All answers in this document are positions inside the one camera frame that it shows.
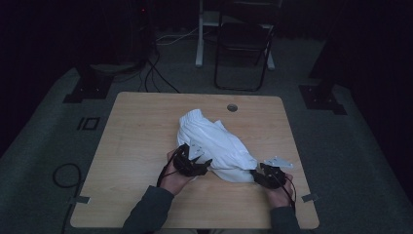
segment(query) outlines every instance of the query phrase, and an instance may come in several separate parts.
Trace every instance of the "gray carpet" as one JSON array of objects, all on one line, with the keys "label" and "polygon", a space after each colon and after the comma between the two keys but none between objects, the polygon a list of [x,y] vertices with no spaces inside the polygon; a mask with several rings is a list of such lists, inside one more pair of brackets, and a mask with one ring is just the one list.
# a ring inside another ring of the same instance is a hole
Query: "gray carpet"
[{"label": "gray carpet", "polygon": [[[348,115],[308,110],[301,98],[299,85],[319,82],[307,77],[322,48],[321,42],[277,39],[273,48],[276,70],[267,73],[263,88],[256,93],[214,88],[214,46],[206,43],[204,66],[197,68],[196,45],[195,40],[182,40],[159,46],[161,58],[156,67],[185,94],[282,98],[310,188],[320,196],[315,202],[320,221],[316,233],[413,232],[412,205],[349,90],[338,86],[333,90]],[[145,77],[148,69],[146,66],[142,70],[141,77]],[[240,75],[236,68],[222,70],[220,74],[224,78]],[[136,92],[141,84],[138,74],[117,76],[107,99],[62,103],[78,79],[78,74],[71,69],[56,81],[1,158],[0,233],[60,232],[68,208],[67,199],[74,188],[55,186],[53,171],[64,163],[76,163],[85,177],[116,95],[122,91]],[[174,92],[157,75],[154,82],[161,92]],[[151,79],[148,89],[156,92]],[[78,130],[82,118],[94,117],[100,117],[95,131]],[[58,178],[66,184],[75,182],[75,171],[66,169]],[[67,228],[67,233],[118,232],[117,229]]]}]

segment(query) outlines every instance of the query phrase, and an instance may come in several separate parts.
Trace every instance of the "hand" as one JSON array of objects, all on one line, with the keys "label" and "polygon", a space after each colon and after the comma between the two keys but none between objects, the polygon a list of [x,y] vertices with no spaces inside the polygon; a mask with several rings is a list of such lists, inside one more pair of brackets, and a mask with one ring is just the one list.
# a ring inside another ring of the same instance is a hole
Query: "hand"
[{"label": "hand", "polygon": [[[172,157],[174,151],[175,150],[172,150],[171,152],[168,153],[167,155],[168,161]],[[165,171],[165,175],[167,176],[162,178],[160,187],[166,189],[174,196],[176,196],[180,191],[182,191],[183,187],[190,180],[193,179],[193,177],[187,177],[185,175],[180,174],[179,172],[176,172],[176,168],[173,166],[173,162],[170,162],[170,164],[168,165],[168,168]]]},{"label": "hand", "polygon": [[[292,196],[292,187],[291,187],[292,175],[285,174],[285,176],[289,179],[286,180],[284,188],[289,193],[289,195]],[[271,208],[291,206],[291,203],[290,203],[291,198],[288,197],[288,195],[285,193],[285,191],[281,187],[277,189],[269,189],[269,188],[264,188],[264,189],[267,194],[268,201],[270,203]]]}]

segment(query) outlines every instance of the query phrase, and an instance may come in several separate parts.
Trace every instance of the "chair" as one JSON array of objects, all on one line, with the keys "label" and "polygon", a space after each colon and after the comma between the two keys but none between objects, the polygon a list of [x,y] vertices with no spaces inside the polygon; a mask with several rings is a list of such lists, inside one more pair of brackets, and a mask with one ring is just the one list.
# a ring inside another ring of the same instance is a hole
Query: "chair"
[{"label": "chair", "polygon": [[[279,20],[281,1],[277,0],[224,0],[219,9],[218,37],[215,53],[214,84],[219,89],[257,91],[261,88],[267,60],[275,36],[275,25]],[[259,54],[255,65],[264,55],[259,85],[230,87],[218,84],[218,65],[222,49],[226,51],[254,52]]]}]

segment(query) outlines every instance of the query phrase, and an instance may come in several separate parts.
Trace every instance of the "folded fabric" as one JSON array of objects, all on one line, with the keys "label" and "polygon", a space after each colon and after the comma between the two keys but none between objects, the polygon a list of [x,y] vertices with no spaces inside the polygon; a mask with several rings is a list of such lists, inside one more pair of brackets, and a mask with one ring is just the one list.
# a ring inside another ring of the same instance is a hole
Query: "folded fabric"
[{"label": "folded fabric", "polygon": [[212,159],[210,170],[220,178],[230,182],[254,182],[249,170],[256,169],[257,161],[221,121],[212,123],[200,109],[194,109],[179,119],[179,125],[178,145],[195,142],[205,153],[197,163]]}]

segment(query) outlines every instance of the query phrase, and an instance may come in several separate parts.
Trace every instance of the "forearm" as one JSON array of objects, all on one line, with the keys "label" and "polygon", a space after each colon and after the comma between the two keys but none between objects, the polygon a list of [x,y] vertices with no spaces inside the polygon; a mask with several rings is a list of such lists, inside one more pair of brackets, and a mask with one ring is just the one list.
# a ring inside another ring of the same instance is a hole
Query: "forearm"
[{"label": "forearm", "polygon": [[301,233],[297,217],[291,207],[274,208],[270,211],[273,234]]},{"label": "forearm", "polygon": [[164,188],[149,186],[125,221],[121,234],[139,234],[161,229],[167,220],[173,197]]}]

